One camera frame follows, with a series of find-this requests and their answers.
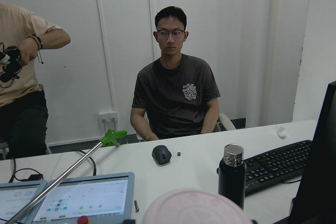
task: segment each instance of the black water bottle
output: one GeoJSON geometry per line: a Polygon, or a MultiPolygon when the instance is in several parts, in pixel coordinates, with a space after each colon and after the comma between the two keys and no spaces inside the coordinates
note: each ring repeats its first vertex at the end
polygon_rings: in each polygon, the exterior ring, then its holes
{"type": "Polygon", "coordinates": [[[246,163],[244,149],[237,144],[224,147],[224,157],[218,169],[218,193],[244,208],[246,163]]]}

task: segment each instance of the white desk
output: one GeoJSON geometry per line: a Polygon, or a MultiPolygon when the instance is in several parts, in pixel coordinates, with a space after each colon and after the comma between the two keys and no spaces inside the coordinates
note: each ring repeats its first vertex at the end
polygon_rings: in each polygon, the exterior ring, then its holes
{"type": "MultiPolygon", "coordinates": [[[[140,208],[132,218],[140,224],[150,204],[162,194],[178,188],[198,188],[210,193],[218,192],[216,169],[223,157],[224,146],[230,143],[244,148],[244,158],[276,147],[312,139],[316,121],[281,124],[286,139],[280,139],[276,126],[263,126],[235,131],[179,137],[167,140],[121,145],[119,148],[98,149],[92,158],[97,163],[97,175],[121,172],[135,173],[134,197],[140,208]],[[155,146],[163,144],[172,153],[171,163],[157,166],[151,153],[155,146]]],[[[17,169],[30,167],[44,174],[45,180],[61,175],[80,158],[74,152],[17,159],[17,169]]],[[[0,183],[8,182],[13,169],[12,161],[0,161],[0,183]]],[[[18,174],[26,178],[31,172],[18,174]]],[[[92,175],[92,164],[85,161],[69,177],[92,175]]],[[[274,223],[289,213],[290,201],[296,195],[299,183],[277,185],[245,198],[244,212],[259,224],[274,223]]]]}

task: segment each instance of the metal pole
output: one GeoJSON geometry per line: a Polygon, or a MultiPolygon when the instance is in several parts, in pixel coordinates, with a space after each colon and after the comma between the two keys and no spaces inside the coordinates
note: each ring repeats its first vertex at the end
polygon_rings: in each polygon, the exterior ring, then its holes
{"type": "Polygon", "coordinates": [[[44,191],[42,191],[35,199],[31,200],[30,203],[25,205],[18,213],[16,213],[13,217],[10,218],[6,224],[14,224],[17,220],[19,220],[22,216],[28,213],[37,203],[39,203],[48,192],[50,192],[54,187],[56,187],[63,179],[65,179],[73,170],[75,170],[81,163],[87,160],[92,153],[94,153],[97,149],[99,149],[103,145],[102,142],[96,144],[91,150],[87,152],[82,158],[77,160],[69,169],[67,169],[62,175],[60,175],[50,186],[48,186],[44,191]]]}

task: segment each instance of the black hair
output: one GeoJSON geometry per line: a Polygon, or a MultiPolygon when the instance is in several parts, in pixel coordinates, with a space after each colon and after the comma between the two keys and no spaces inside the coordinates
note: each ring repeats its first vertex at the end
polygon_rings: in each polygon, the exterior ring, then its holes
{"type": "Polygon", "coordinates": [[[155,16],[155,27],[157,27],[159,21],[163,18],[167,18],[167,17],[176,17],[178,18],[183,26],[184,29],[187,26],[187,16],[185,15],[185,13],[183,12],[183,10],[179,7],[176,6],[168,6],[166,8],[163,8],[161,11],[159,11],[157,13],[157,15],[155,16]]]}

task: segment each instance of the dark gray t-shirt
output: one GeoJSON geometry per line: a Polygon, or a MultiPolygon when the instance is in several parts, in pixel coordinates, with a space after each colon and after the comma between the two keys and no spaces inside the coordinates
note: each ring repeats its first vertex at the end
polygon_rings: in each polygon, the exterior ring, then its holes
{"type": "Polygon", "coordinates": [[[139,72],[132,107],[146,109],[152,131],[164,139],[200,134],[206,102],[220,96],[206,61],[182,55],[175,69],[158,59],[139,72]]]}

